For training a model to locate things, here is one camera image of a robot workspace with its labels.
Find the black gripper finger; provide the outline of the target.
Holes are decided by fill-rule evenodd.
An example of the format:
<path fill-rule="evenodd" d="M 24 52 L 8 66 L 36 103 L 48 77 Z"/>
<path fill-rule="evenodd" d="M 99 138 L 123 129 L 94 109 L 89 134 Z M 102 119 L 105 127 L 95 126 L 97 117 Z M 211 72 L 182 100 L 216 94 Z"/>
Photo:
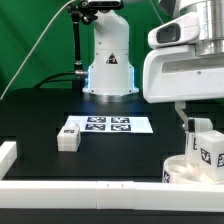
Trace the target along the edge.
<path fill-rule="evenodd" d="M 186 102 L 185 101 L 177 101 L 175 103 L 175 111 L 183 121 L 183 129 L 186 132 L 194 132 L 195 131 L 195 121 L 193 118 L 188 117 L 184 110 L 186 109 Z"/>

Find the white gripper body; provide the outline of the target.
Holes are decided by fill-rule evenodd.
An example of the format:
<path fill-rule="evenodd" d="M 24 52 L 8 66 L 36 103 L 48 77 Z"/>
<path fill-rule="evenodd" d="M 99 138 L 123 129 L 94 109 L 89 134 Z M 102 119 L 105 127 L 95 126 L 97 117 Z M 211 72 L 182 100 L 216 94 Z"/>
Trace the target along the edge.
<path fill-rule="evenodd" d="M 193 45 L 151 51 L 143 96 L 149 103 L 224 98 L 224 54 L 196 56 Z"/>

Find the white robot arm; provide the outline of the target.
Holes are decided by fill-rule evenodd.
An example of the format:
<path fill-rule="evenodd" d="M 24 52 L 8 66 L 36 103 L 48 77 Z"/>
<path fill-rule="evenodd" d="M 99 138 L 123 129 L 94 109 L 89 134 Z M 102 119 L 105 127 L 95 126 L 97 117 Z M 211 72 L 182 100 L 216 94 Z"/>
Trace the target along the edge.
<path fill-rule="evenodd" d="M 224 98 L 224 0 L 158 0 L 172 20 L 151 30 L 152 48 L 143 64 L 143 96 L 149 103 L 173 102 L 184 122 L 189 100 Z M 134 90 L 128 59 L 128 25 L 115 11 L 122 0 L 87 0 L 97 17 L 94 61 L 86 91 L 124 96 Z"/>

